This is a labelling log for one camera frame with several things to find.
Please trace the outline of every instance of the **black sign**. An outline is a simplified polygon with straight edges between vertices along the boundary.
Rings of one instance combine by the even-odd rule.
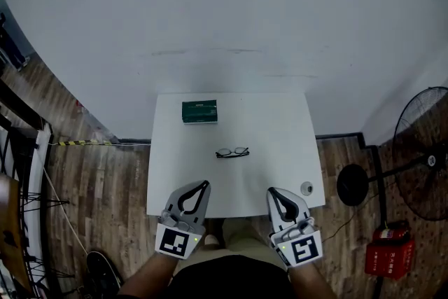
[[[314,237],[299,239],[293,243],[294,258],[297,264],[315,258],[319,255]]]
[[[160,250],[183,257],[187,249],[188,237],[185,233],[166,228],[162,243],[160,243]]]

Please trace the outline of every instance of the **wire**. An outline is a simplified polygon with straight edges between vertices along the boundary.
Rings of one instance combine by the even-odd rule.
[[[396,184],[396,182],[394,181],[394,182],[392,182],[392,183],[390,183],[390,184],[388,184],[384,189],[386,189],[386,188],[389,188],[390,186],[392,186],[392,185],[394,185],[394,184]],[[353,213],[353,215],[350,217],[350,219],[347,221],[347,222],[345,222],[343,225],[341,225],[337,230],[336,230],[336,232],[333,234],[333,235],[331,235],[331,236],[329,236],[328,238],[326,238],[326,239],[324,239],[323,241],[322,241],[322,243],[325,243],[325,242],[327,242],[329,239],[331,239],[331,238],[333,238],[343,227],[345,227],[347,224],[349,224],[350,222],[351,222],[351,220],[354,218],[354,216],[356,215],[356,214],[358,214],[358,212],[361,210],[361,209],[363,209],[365,206],[367,206],[368,204],[369,204],[369,202],[370,202],[370,200],[373,200],[375,197],[377,197],[379,195],[379,193],[377,193],[376,195],[373,195],[372,197],[370,197],[364,204],[363,204],[363,206],[361,207],[361,208],[359,208],[359,209],[357,209],[356,211],[355,211],[355,213]]]
[[[45,173],[45,177],[47,177],[48,183],[50,184],[50,187],[53,190],[53,192],[54,192],[54,194],[56,196],[56,199],[61,202],[61,200],[59,199],[59,196],[57,195],[55,187],[54,187],[54,185],[53,185],[53,183],[52,183],[52,181],[50,179],[50,176],[48,176],[48,173],[47,173],[47,171],[45,169],[45,165],[43,164],[41,156],[39,155],[39,153],[37,151],[35,151],[35,154],[37,154],[37,157],[38,157],[39,161],[41,161],[42,168],[43,168],[43,173]],[[84,246],[83,246],[83,243],[81,243],[81,240],[79,239],[78,234],[76,233],[76,231],[74,230],[73,226],[71,225],[69,217],[67,216],[67,213],[65,212],[64,206],[61,205],[61,209],[62,209],[62,213],[65,216],[65,219],[67,220],[67,223],[69,224],[69,227],[70,227],[71,231],[75,235],[75,238],[78,240],[79,245],[84,250],[85,254],[88,254],[87,251],[85,250]]]

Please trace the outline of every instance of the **forearm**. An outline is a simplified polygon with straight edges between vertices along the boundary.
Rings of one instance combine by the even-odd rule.
[[[291,268],[289,277],[298,298],[336,299],[336,295],[314,264]]]
[[[155,253],[123,284],[118,295],[156,298],[168,286],[178,261],[174,257]]]

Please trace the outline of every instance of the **black shirt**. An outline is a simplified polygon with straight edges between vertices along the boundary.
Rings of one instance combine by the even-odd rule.
[[[119,295],[117,299],[132,298]],[[182,269],[161,298],[295,298],[286,272],[244,256],[226,256]]]

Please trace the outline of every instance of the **yellow black tape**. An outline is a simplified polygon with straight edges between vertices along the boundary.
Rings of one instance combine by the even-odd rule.
[[[96,139],[80,139],[78,141],[63,141],[57,143],[59,146],[87,146],[87,145],[100,145],[111,146],[110,141],[98,141]]]

